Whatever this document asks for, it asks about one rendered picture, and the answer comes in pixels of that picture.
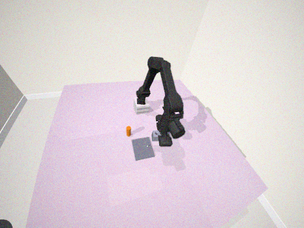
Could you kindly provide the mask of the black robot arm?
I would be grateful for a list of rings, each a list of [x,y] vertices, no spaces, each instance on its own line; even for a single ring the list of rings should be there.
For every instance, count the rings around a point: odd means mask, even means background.
[[[161,79],[164,87],[164,113],[161,121],[167,125],[172,137],[178,139],[185,134],[183,125],[180,119],[183,119],[184,108],[181,95],[177,92],[175,83],[173,81],[172,72],[170,70],[170,62],[163,60],[161,57],[149,57],[147,61],[149,68],[145,81],[142,86],[136,91],[137,104],[145,105],[145,97],[150,95],[150,86],[154,81],[157,73],[161,73]],[[180,114],[175,114],[179,112]]]

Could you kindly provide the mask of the orange cylinder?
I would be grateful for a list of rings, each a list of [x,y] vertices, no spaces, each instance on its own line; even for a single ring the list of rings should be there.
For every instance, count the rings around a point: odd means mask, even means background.
[[[131,133],[131,127],[130,126],[128,126],[128,127],[126,127],[126,136],[130,136],[130,133]]]

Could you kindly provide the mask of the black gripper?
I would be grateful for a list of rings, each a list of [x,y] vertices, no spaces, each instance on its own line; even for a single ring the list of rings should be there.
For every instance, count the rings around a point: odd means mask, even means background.
[[[167,128],[167,125],[163,124],[161,121],[162,115],[156,115],[156,121],[158,121],[157,124],[157,130],[161,132],[161,136],[158,136],[159,139],[159,145],[161,147],[171,147],[173,142],[172,138],[168,134],[169,129]]]

